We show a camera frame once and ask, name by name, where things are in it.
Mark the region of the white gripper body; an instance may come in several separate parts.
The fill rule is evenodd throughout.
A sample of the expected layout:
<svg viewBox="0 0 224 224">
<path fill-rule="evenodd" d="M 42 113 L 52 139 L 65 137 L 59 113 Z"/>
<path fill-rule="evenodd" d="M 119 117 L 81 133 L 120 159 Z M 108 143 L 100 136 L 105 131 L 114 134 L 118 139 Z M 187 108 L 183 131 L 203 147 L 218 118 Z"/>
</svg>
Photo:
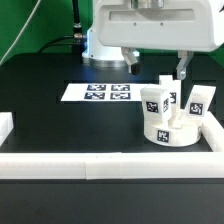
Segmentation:
<svg viewBox="0 0 224 224">
<path fill-rule="evenodd" d="M 99 0 L 95 26 L 105 46 L 210 52 L 224 44 L 224 0 Z"/>
</svg>

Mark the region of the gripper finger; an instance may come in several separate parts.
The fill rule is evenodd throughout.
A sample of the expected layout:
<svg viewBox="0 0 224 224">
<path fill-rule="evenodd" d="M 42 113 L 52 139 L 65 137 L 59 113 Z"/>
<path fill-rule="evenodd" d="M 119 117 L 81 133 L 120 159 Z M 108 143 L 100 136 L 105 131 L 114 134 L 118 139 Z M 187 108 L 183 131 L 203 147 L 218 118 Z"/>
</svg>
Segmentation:
<svg viewBox="0 0 224 224">
<path fill-rule="evenodd" d="M 187 66 L 194 56 L 193 51 L 180 50 L 178 52 L 178 58 L 180 59 L 176 67 L 176 75 L 178 80 L 184 80 L 187 74 Z"/>
<path fill-rule="evenodd" d="M 121 53 L 128 65 L 128 72 L 138 75 L 140 73 L 139 52 L 135 48 L 122 47 Z"/>
</svg>

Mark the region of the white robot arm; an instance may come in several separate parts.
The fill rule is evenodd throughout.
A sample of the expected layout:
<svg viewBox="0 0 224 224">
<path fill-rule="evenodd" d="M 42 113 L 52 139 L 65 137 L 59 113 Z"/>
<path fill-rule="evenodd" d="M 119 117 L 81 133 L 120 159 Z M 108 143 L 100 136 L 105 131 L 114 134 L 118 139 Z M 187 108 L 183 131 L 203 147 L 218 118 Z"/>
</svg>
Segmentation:
<svg viewBox="0 0 224 224">
<path fill-rule="evenodd" d="M 100 66 L 126 62 L 139 72 L 138 49 L 176 51 L 179 80 L 196 52 L 224 44 L 224 0 L 93 0 L 83 58 Z"/>
</svg>

